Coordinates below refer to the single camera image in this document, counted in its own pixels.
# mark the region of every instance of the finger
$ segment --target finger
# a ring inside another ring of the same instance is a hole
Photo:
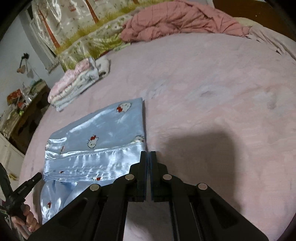
[[[30,232],[34,232],[35,231],[36,224],[37,224],[37,219],[36,218],[33,218],[33,221],[32,221],[32,223],[31,223],[31,225],[29,227],[29,231]]]
[[[37,222],[36,226],[35,226],[35,230],[36,231],[37,229],[39,229],[41,227],[40,223]]]
[[[15,224],[15,227],[20,231],[20,233],[22,234],[22,236],[25,238],[25,239],[28,239],[29,238],[29,234],[24,230],[24,228],[20,225],[20,224]]]
[[[11,221],[14,223],[14,224],[19,224],[21,226],[25,225],[25,222],[23,220],[21,220],[19,217],[11,217]]]
[[[26,224],[27,224],[28,227],[30,227],[33,219],[34,219],[33,213],[29,212],[29,214],[27,215],[27,220],[26,220]]]
[[[24,216],[27,216],[30,213],[30,206],[27,204],[22,205],[21,209],[22,209]]]

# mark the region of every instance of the white cabinet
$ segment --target white cabinet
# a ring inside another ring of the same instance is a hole
[[[25,156],[10,144],[10,142],[0,133],[0,163],[7,171],[13,190],[19,185],[20,170],[22,168],[24,157]],[[0,189],[0,198],[5,200],[2,189]]]

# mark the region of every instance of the white wall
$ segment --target white wall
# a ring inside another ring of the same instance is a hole
[[[24,32],[19,16],[17,16],[0,42],[0,114],[8,108],[7,95],[21,88],[23,82],[25,86],[29,86],[32,80],[38,80],[35,73],[33,78],[28,78],[27,72],[25,74],[16,72],[24,53],[30,55],[29,63],[32,68],[40,78],[46,81],[50,88],[64,74],[62,68],[58,66],[48,75],[45,66],[37,56]]]

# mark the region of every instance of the pink bedsheet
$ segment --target pink bedsheet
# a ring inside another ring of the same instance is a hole
[[[64,111],[50,107],[20,182],[44,165],[51,133],[115,102],[145,99],[147,145],[184,182],[207,183],[270,241],[296,211],[296,69],[264,44],[176,34],[109,54],[110,74]],[[27,203],[38,208],[38,189]],[[129,205],[126,241],[172,240],[167,204]]]
[[[141,10],[125,23],[121,38],[126,42],[150,41],[175,33],[223,33],[244,37],[249,27],[208,5],[175,0]]]

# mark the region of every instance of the tree print curtain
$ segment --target tree print curtain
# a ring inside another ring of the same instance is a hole
[[[138,7],[165,0],[33,0],[38,34],[64,70],[86,57],[100,57],[123,42],[123,23]]]

